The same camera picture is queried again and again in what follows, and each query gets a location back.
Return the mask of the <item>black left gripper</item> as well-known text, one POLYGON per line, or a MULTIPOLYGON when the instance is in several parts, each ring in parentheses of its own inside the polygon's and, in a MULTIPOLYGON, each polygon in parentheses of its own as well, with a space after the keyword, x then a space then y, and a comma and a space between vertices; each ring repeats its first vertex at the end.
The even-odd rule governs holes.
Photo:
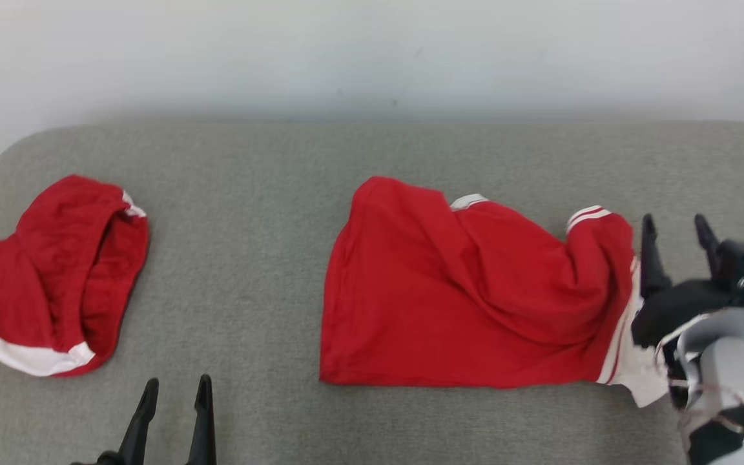
MULTIPOLYGON (((132 420, 122 439, 119 451, 106 451, 91 462, 91 465, 143 464, 147 452, 149 424, 156 415, 159 380, 150 378, 141 395, 132 420)), ((187 464, 216 464, 216 434, 212 380, 210 375, 201 375, 194 401, 196 421, 187 464)))

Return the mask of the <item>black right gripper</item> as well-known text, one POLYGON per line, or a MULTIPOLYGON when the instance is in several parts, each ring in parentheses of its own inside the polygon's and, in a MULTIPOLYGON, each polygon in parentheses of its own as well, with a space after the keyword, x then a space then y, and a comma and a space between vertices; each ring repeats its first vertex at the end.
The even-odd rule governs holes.
MULTIPOLYGON (((703 214, 694 215, 699 246, 705 251, 712 280, 720 277, 719 241, 703 214)), ((641 298, 641 308, 631 323, 632 344, 638 349, 656 347, 693 318, 723 308, 744 306, 744 296, 707 279, 690 279, 672 285, 659 255, 658 233, 653 216, 646 214, 641 224, 640 274, 633 276, 633 289, 641 298)))

